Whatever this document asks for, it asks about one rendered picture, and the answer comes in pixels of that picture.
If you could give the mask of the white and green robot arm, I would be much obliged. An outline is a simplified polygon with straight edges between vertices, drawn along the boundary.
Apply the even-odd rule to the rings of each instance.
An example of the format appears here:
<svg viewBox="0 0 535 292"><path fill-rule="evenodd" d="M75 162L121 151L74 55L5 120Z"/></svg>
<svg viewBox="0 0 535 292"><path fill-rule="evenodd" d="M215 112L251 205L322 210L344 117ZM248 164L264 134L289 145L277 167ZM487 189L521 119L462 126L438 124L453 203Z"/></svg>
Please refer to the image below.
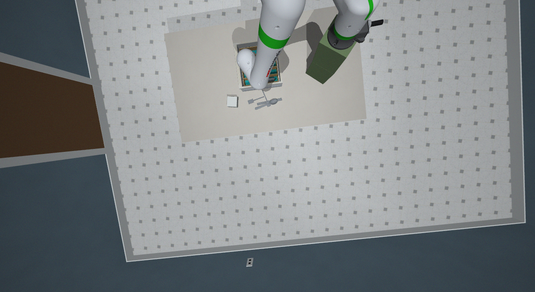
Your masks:
<svg viewBox="0 0 535 292"><path fill-rule="evenodd" d="M262 90L269 82L270 72L292 35L303 13L306 0L261 0L262 9L256 55L250 49L237 54L237 64L249 84ZM363 43L369 28L382 25L384 20L368 20L380 0L333 0L338 10L335 23L329 28L329 44L338 50L354 42Z"/></svg>

